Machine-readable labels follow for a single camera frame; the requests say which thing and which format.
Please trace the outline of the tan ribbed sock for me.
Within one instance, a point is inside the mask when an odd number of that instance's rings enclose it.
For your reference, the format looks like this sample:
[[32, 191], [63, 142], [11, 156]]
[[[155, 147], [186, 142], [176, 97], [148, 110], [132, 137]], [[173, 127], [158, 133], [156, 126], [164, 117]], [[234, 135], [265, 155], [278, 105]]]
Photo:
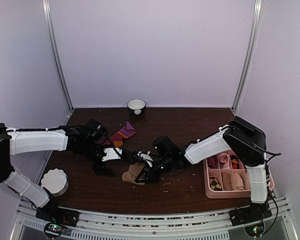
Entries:
[[122, 174], [121, 176], [122, 181], [137, 186], [144, 186], [145, 185], [144, 182], [136, 182], [136, 178], [140, 174], [144, 166], [145, 165], [142, 163], [131, 164], [128, 168], [128, 171]]

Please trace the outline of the purple orange striped sock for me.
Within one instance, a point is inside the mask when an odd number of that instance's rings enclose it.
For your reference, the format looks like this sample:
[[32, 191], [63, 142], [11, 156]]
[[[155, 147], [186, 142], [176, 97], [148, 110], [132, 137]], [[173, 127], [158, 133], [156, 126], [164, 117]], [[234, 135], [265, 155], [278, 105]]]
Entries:
[[128, 122], [125, 122], [125, 126], [122, 127], [116, 134], [112, 135], [109, 139], [116, 148], [123, 145], [124, 140], [130, 139], [136, 134], [135, 128]]

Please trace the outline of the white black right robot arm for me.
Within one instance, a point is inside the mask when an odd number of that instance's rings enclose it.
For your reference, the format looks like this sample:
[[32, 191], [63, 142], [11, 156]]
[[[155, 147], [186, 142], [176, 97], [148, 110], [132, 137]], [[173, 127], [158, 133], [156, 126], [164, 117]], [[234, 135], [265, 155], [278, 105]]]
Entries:
[[169, 137], [157, 138], [152, 146], [158, 154], [133, 152], [132, 159], [144, 164], [137, 183], [156, 183], [171, 168], [185, 169], [203, 164], [205, 194], [209, 199], [250, 198], [246, 210], [249, 220], [258, 220], [265, 212], [271, 177], [265, 133], [235, 116], [206, 138], [178, 148]]

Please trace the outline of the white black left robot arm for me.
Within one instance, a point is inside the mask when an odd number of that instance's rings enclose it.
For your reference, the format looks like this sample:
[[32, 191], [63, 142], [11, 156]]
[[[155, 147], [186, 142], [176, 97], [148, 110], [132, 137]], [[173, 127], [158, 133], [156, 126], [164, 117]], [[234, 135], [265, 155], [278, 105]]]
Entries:
[[130, 161], [130, 153], [115, 147], [109, 141], [108, 130], [95, 119], [90, 119], [85, 125], [61, 125], [53, 128], [11, 128], [0, 123], [0, 184], [25, 197], [36, 207], [42, 208], [42, 213], [51, 222], [62, 218], [62, 211], [51, 200], [51, 193], [29, 180], [11, 164], [11, 156], [31, 152], [69, 151], [75, 156], [84, 156], [93, 161], [93, 171], [96, 175], [114, 173], [105, 166], [107, 161]]

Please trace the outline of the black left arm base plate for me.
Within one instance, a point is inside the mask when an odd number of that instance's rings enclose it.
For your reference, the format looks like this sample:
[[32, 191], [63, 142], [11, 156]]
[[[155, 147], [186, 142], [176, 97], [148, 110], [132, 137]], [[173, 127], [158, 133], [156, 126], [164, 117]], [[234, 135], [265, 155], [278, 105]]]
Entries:
[[77, 226], [79, 216], [80, 213], [78, 211], [59, 207], [52, 210], [47, 208], [39, 208], [35, 214], [35, 217], [38, 219], [69, 227]]

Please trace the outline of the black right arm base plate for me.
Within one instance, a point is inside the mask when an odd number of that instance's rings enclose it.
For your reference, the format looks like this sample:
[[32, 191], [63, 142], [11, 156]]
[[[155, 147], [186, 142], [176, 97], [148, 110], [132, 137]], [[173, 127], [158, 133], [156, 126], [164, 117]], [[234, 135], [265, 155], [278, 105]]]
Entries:
[[264, 218], [272, 216], [271, 210], [261, 212], [259, 210], [252, 210], [251, 207], [235, 208], [229, 211], [229, 218], [232, 226], [246, 225], [253, 222], [260, 222]]

